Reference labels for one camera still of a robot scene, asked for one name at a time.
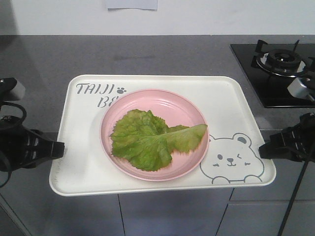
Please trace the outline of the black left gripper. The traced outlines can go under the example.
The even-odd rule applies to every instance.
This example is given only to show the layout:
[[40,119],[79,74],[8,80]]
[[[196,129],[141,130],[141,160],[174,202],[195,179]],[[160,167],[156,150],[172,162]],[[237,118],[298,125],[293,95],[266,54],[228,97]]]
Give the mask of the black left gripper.
[[15,116],[0,119],[0,170],[34,168],[47,160],[63,157],[64,143],[53,141],[37,129],[27,129],[19,124]]

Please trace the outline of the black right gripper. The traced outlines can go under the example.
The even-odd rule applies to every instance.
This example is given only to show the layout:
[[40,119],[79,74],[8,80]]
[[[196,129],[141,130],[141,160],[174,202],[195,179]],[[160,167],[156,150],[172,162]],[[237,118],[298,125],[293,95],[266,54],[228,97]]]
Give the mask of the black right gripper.
[[295,162],[315,161],[315,114],[307,113],[300,122],[270,136],[270,141],[259,147],[263,159],[287,159]]

